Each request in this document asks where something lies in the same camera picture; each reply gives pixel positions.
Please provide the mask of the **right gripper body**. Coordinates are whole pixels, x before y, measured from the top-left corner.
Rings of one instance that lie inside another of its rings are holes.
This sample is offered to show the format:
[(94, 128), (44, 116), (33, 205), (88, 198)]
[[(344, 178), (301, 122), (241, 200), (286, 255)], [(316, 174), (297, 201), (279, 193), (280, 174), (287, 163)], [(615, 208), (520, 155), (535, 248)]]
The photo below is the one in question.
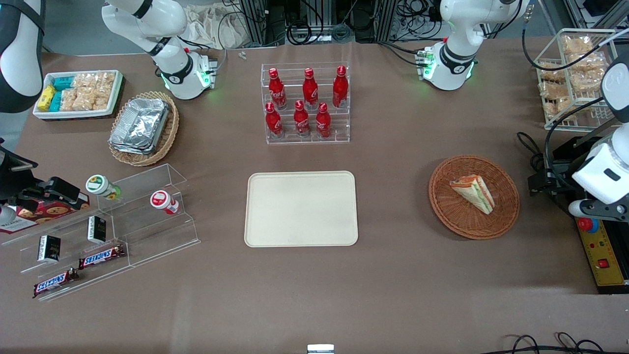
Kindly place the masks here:
[(23, 191), (36, 188), (39, 182), (32, 173), (38, 163), (2, 149), (0, 166), (0, 203), (2, 206), (16, 206), (16, 197), (24, 196)]

